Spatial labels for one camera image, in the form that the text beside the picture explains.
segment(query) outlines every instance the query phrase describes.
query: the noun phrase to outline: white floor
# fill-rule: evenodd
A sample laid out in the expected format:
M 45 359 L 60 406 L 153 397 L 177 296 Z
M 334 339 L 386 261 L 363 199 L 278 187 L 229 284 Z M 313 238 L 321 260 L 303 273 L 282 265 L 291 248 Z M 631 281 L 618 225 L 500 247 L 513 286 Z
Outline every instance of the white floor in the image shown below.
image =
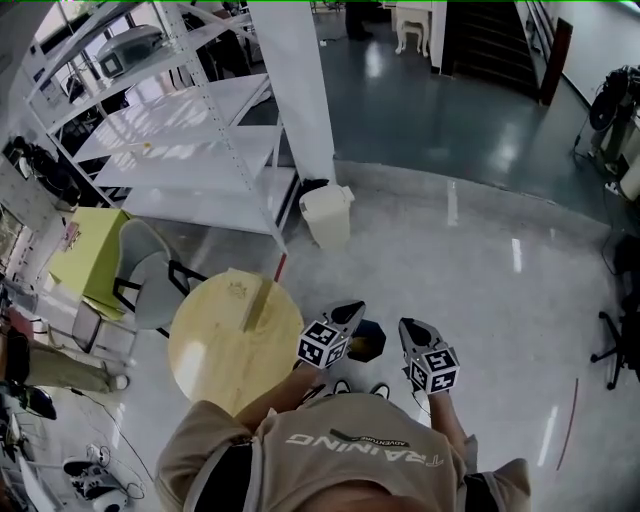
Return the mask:
M 614 281 L 594 242 L 606 227 L 542 201 L 426 173 L 356 165 L 340 171 L 356 196 L 348 247 L 323 253 L 295 216 L 281 283 L 305 317 L 330 301 L 364 300 L 366 318 L 381 324 L 387 345 L 366 365 L 334 366 L 330 378 L 346 376 L 359 390 L 387 382 L 397 405 L 428 422 L 401 373 L 397 323 L 402 316 L 431 323 L 461 361 L 452 396 L 467 433 L 479 439 L 480 470 L 528 459 L 536 511 L 637 510 L 640 383 L 624 370 L 618 388 L 607 391 L 612 360 L 589 362 L 611 343 L 598 311 L 616 311 Z M 208 275 L 229 266 L 275 272 L 279 254 L 267 236 L 154 225 Z M 116 343 L 119 336 L 107 337 Z M 129 389 L 94 396 L 152 474 L 189 407 L 166 346 L 158 333 L 139 333 Z M 575 418 L 558 470 L 576 381 Z M 39 461 L 81 455 L 90 443 L 110 446 L 118 478 L 146 487 L 135 509 L 159 510 L 144 468 L 104 411 L 65 390 L 54 399 L 59 419 L 43 420 L 50 443 Z

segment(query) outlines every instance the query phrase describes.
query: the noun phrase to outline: white pillar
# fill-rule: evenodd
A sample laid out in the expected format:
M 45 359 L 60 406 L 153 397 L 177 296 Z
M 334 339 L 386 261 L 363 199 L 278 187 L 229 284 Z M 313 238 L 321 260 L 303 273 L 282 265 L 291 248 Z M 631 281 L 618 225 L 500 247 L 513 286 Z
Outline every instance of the white pillar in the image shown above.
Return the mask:
M 433 2 L 431 11 L 431 65 L 442 67 L 444 52 L 444 32 L 447 26 L 447 2 Z
M 251 2 L 249 10 L 298 174 L 335 182 L 331 120 L 309 2 Z

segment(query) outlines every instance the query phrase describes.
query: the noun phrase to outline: object on shelf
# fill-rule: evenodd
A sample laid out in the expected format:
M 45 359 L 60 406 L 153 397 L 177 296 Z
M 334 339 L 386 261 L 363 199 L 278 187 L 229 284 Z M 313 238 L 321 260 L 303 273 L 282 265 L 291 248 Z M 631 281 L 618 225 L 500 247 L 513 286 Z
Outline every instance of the object on shelf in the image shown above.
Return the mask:
M 155 52 L 163 41 L 162 30 L 150 25 L 130 28 L 109 39 L 96 58 L 107 78 L 119 76 Z

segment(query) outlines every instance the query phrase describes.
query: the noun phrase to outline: trash bin lid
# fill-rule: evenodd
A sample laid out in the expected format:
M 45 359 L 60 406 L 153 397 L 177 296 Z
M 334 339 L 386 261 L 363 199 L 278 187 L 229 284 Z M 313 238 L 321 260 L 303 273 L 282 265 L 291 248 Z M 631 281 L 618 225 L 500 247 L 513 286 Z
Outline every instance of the trash bin lid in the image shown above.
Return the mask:
M 316 220 L 349 209 L 354 200 L 349 187 L 327 185 L 307 192 L 300 198 L 300 210 L 307 220 Z

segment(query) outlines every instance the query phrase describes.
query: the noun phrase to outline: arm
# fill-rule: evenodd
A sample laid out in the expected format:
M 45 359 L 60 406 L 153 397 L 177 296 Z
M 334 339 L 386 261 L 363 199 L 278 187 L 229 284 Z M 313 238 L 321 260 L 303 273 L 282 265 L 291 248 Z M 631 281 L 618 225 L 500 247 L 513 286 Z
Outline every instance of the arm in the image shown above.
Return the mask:
M 280 384 L 242 409 L 236 415 L 236 420 L 251 432 L 255 432 L 267 417 L 269 409 L 277 412 L 293 411 L 300 405 L 305 393 L 313 386 L 319 374 L 320 370 L 317 368 L 302 363 Z
M 449 393 L 441 392 L 428 395 L 429 408 L 431 409 L 431 428 L 444 434 L 453 449 L 464 458 L 464 442 L 467 439 L 462 425 L 456 416 L 453 402 Z

